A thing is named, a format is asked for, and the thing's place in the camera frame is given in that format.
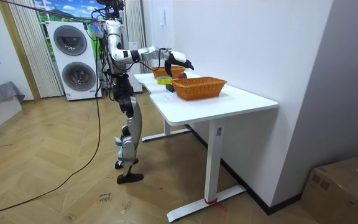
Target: baseboard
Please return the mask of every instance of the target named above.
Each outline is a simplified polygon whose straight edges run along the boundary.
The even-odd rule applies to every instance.
[[[208,148],[208,143],[204,141],[204,139],[188,124],[185,125],[191,133],[200,141],[200,143],[205,147]],[[253,190],[248,186],[248,184],[227,164],[223,159],[221,159],[221,165],[232,175],[232,177],[241,184],[246,190],[247,193],[254,199],[254,201],[259,205],[259,207],[267,214],[271,215],[301,199],[301,194],[296,195],[292,198],[289,198],[277,205],[269,207]]]

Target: green object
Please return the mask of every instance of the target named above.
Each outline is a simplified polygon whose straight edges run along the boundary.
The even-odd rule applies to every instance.
[[[172,83],[171,77],[157,77],[157,84],[159,85],[166,85],[171,83]]]

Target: table leg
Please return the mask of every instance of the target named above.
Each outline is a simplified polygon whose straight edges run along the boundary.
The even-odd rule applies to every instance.
[[[190,132],[190,130],[188,128],[184,128],[184,129],[176,130],[176,131],[171,131],[170,125],[164,119],[164,133],[154,134],[152,136],[143,137],[142,142],[146,142],[146,141],[154,140],[154,139],[160,139],[160,138],[164,138],[164,137],[167,137],[167,136],[173,136],[173,135],[181,134],[181,133],[188,133],[188,132]]]
[[[222,143],[223,143],[224,120],[215,119],[209,122],[209,139],[208,139],[208,155],[206,162],[206,178],[205,178],[205,191],[204,199],[182,206],[171,212],[168,212],[167,217],[169,222],[173,222],[181,217],[192,214],[211,206],[207,202],[217,201],[220,202],[229,197],[235,196],[245,192],[245,188],[237,185],[230,189],[216,193],[218,189],[219,179],[219,166],[221,163]]]

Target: table foot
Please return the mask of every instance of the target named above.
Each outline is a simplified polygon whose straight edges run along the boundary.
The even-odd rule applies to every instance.
[[[181,133],[189,133],[189,132],[190,132],[190,130],[185,128],[185,129],[181,129],[181,130],[177,130],[177,131],[171,131],[170,134],[165,134],[165,133],[154,134],[152,136],[142,137],[142,142],[146,142],[146,141],[154,140],[154,139],[160,139],[160,138],[173,136],[173,135],[181,134]]]
[[[235,187],[232,187],[227,190],[223,190],[222,192],[219,192],[216,194],[217,201],[221,202],[227,198],[233,197],[237,194],[241,194],[245,192],[245,188],[241,185],[237,185]],[[172,210],[171,212],[168,212],[167,217],[169,222],[173,222],[179,218],[185,217],[187,215],[190,215],[194,212],[197,212],[198,210],[201,210],[203,208],[206,208],[208,205],[204,202],[204,199],[198,200],[196,202],[190,203],[188,205],[182,206],[180,208],[177,208],[175,210]]]

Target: wicker basket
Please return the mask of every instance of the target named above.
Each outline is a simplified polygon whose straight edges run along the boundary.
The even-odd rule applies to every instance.
[[[162,77],[162,76],[169,76],[164,67],[152,67],[153,70],[158,69],[157,71],[153,71],[154,74],[154,78],[157,77]],[[185,68],[180,67],[180,66],[172,66],[171,67],[171,72],[172,72],[172,78],[178,78],[179,75],[185,71]]]
[[[195,100],[219,96],[226,82],[218,78],[201,77],[172,80],[172,85],[180,98]]]

